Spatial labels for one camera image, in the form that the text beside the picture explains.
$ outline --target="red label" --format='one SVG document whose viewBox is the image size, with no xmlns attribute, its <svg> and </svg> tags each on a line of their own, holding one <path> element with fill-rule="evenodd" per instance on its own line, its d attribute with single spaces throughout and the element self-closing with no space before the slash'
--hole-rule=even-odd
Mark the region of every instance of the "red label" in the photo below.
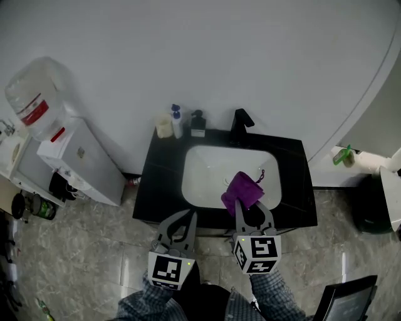
<svg viewBox="0 0 401 321">
<path fill-rule="evenodd" d="M 42 117 L 42 115 L 47 111 L 47 109 L 49 109 L 48 104 L 44 100 L 42 100 L 42 102 L 38 106 L 36 106 L 36 108 L 32 110 L 32 112 L 30 112 L 29 115 L 22 118 L 21 121 L 25 125 L 30 126 L 33 123 L 35 123 L 35 121 L 37 121 L 40 117 Z"/>
<path fill-rule="evenodd" d="M 63 133 L 63 132 L 65 132 L 65 128 L 64 127 L 62 127 L 58 132 L 57 132 L 57 134 L 50 140 L 52 143 L 54 143 L 55 141 L 56 141 L 56 139 L 58 138 L 58 137 L 60 137 L 60 135 Z"/>
</svg>

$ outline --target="black and white marker cube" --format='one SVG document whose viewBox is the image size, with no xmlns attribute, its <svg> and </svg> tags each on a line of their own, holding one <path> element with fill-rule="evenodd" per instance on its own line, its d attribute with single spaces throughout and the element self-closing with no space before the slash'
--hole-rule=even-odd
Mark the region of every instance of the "black and white marker cube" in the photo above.
<svg viewBox="0 0 401 321">
<path fill-rule="evenodd" d="M 148 279 L 155 287 L 180 290 L 195 260 L 149 252 Z"/>
<path fill-rule="evenodd" d="M 239 235 L 234 256 L 244 274 L 270 273 L 281 259 L 281 237 Z"/>
</svg>

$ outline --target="soap dispenser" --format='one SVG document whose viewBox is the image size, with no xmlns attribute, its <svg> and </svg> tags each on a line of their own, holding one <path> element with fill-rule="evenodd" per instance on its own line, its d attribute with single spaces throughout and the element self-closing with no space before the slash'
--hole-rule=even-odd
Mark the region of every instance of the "soap dispenser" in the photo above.
<svg viewBox="0 0 401 321">
<path fill-rule="evenodd" d="M 180 107 L 178 105 L 172 105 L 171 110 L 173 111 L 172 115 L 172 124 L 175 138 L 181 138 L 182 136 L 182 117 L 180 113 Z"/>
<path fill-rule="evenodd" d="M 203 112 L 197 109 L 191 115 L 190 135 L 193 137 L 205 137 L 206 119 L 202 117 Z"/>
</svg>

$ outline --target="small cup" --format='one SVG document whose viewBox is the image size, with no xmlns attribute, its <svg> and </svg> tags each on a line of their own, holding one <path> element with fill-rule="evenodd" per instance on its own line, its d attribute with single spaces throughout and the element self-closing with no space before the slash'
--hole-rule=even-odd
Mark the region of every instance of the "small cup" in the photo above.
<svg viewBox="0 0 401 321">
<path fill-rule="evenodd" d="M 156 131 L 159 138 L 167 138 L 173 135 L 171 115 L 165 113 L 156 118 Z"/>
</svg>

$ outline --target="black countertop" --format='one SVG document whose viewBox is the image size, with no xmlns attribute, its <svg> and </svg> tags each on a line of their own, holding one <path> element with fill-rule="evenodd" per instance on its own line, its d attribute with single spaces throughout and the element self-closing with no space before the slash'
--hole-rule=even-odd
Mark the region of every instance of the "black countertop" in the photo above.
<svg viewBox="0 0 401 321">
<path fill-rule="evenodd" d="M 196 145 L 233 147 L 229 132 L 206 130 L 205 137 L 191 137 L 184 129 L 180 139 L 157 137 L 148 150 L 139 185 L 133 217 L 148 223 L 160 223 L 178 211 L 193 208 L 200 228 L 235 229 L 235 220 L 226 209 L 197 208 L 182 195 L 181 184 L 187 151 Z M 296 139 L 248 134 L 247 149 L 263 150 L 275 156 L 281 181 L 281 202 L 271 210 L 277 229 L 316 226 L 315 199 L 309 167 L 302 142 Z"/>
</svg>

